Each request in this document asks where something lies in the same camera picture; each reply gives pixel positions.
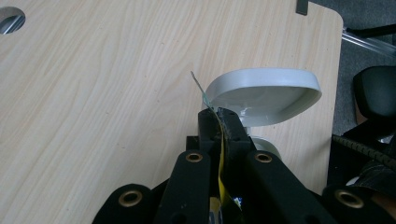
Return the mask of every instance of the black plastic part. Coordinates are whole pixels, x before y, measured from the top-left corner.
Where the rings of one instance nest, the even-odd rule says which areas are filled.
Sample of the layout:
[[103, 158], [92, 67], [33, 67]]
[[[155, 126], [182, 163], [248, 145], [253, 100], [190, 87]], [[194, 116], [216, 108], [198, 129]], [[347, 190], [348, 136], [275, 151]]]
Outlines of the black plastic part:
[[[198, 145], [211, 159], [210, 164], [210, 196], [219, 197], [219, 161], [221, 153], [221, 132], [219, 122], [210, 109], [198, 113]], [[187, 145], [194, 146], [195, 139], [188, 138]]]
[[396, 34], [396, 24], [380, 26], [370, 29], [363, 29], [363, 30], [355, 30], [355, 29], [347, 28], [346, 31], [363, 38], [375, 37], [381, 35], [393, 35]]
[[308, 15], [308, 0], [297, 0], [296, 13]]
[[245, 174], [251, 223], [337, 223], [275, 154], [250, 152]]
[[356, 103], [364, 117], [396, 123], [396, 66], [375, 66], [353, 77]]
[[233, 111], [219, 108], [218, 115], [225, 132], [222, 182], [233, 197], [241, 197], [245, 176], [243, 164], [252, 150], [250, 138]]
[[327, 185], [345, 185], [359, 175], [361, 168], [369, 160], [369, 157], [332, 140]]
[[152, 204], [152, 218], [154, 218], [154, 215], [157, 211], [158, 205], [161, 202], [161, 199], [163, 198], [163, 193], [165, 192], [166, 186], [168, 185], [169, 179], [163, 181], [161, 184], [159, 184], [157, 187], [151, 190], [151, 204]]
[[210, 158], [200, 150], [181, 153], [153, 223], [207, 223]]
[[199, 137], [198, 136], [187, 136], [186, 138], [186, 151], [187, 150], [199, 150]]
[[[140, 192], [142, 198], [139, 203], [124, 207], [119, 203], [120, 196], [128, 191]], [[155, 207], [152, 207], [151, 190], [136, 184], [130, 184], [116, 189], [99, 210], [93, 224], [148, 224], [152, 222]]]
[[394, 123], [368, 119], [344, 133], [343, 137], [360, 142], [367, 147], [382, 150], [388, 144], [381, 143], [379, 140], [394, 135], [395, 131], [396, 124]]
[[[337, 196], [337, 194], [340, 195], [339, 192], [343, 192], [344, 195]], [[322, 199], [327, 210], [340, 223], [396, 223], [384, 209], [376, 205], [364, 192], [355, 188], [329, 186], [323, 190]]]

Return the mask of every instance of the wooden table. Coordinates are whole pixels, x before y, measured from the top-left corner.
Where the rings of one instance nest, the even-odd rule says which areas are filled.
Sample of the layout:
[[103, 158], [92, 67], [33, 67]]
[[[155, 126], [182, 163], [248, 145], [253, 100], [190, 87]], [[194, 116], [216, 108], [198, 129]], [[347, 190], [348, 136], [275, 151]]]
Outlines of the wooden table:
[[223, 73], [288, 67], [323, 95], [254, 129], [309, 188], [325, 186], [343, 22], [295, 0], [0, 0], [26, 14], [0, 36], [0, 220], [91, 223], [109, 194], [155, 187], [197, 134], [201, 93]]

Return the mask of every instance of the white plastic cap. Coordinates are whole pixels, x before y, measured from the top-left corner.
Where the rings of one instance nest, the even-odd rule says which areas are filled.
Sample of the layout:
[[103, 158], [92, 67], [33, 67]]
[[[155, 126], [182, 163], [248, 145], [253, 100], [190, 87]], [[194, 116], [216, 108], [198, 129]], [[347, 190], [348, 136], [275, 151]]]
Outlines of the white plastic cap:
[[305, 70], [249, 68], [217, 77], [206, 95], [214, 107], [237, 113], [244, 127], [257, 127], [302, 113], [321, 91], [315, 75]]

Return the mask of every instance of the black office chair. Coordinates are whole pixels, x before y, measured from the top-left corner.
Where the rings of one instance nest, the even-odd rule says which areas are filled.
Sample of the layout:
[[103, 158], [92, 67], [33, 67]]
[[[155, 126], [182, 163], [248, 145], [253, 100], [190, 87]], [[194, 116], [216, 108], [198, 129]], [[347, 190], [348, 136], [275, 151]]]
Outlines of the black office chair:
[[357, 108], [367, 120], [332, 137], [328, 185], [345, 184], [365, 163], [380, 159], [388, 145], [380, 140], [396, 132], [396, 66], [364, 69], [354, 76], [353, 87]]

